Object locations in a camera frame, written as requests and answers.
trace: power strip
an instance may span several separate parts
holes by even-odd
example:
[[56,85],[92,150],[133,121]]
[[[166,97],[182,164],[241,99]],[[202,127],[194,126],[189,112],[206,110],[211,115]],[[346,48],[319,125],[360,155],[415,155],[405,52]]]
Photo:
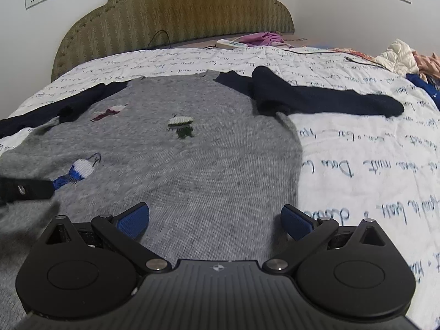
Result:
[[224,50],[232,50],[234,48],[246,48],[247,45],[244,43],[239,43],[239,42],[234,42],[234,41],[229,41],[227,39],[219,39],[216,42],[216,47],[217,48],[223,48]]

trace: pink cloth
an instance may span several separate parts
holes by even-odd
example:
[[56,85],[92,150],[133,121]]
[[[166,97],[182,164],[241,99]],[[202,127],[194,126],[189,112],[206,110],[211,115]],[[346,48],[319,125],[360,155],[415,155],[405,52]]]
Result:
[[248,47],[252,46],[280,46],[284,44],[284,39],[273,32],[258,32],[251,35],[240,37],[237,42],[245,43]]
[[435,78],[440,78],[440,58],[434,52],[432,57],[422,56],[413,52],[414,59],[419,68],[419,73],[429,74]]

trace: white wall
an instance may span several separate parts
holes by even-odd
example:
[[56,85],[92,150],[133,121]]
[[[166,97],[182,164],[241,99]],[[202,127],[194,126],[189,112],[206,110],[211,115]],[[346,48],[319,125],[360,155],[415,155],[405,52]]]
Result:
[[296,34],[376,56],[396,38],[422,54],[440,53],[440,0],[280,0]]
[[[423,54],[440,53],[440,0],[280,0],[296,34],[377,55],[396,38]],[[106,0],[0,0],[0,119],[50,83],[68,29]]]
[[51,81],[59,44],[82,16],[107,0],[0,0],[0,119]]

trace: pile of clothes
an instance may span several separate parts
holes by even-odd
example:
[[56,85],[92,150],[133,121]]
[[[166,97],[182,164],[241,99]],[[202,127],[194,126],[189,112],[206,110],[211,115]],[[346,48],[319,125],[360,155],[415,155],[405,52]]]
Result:
[[419,55],[397,39],[373,61],[423,88],[440,109],[440,57],[435,53],[431,57]]
[[248,47],[272,46],[291,48],[292,45],[285,43],[284,39],[275,32],[257,32],[237,38],[237,42],[245,43]]

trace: blue gripper pad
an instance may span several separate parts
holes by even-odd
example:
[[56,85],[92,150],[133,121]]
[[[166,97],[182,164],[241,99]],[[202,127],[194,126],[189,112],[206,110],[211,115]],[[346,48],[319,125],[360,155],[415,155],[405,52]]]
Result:
[[316,222],[291,205],[285,205],[281,209],[280,218],[282,228],[296,241],[312,232]]
[[135,239],[148,227],[150,210],[145,202],[129,208],[112,219],[113,225],[124,235]]

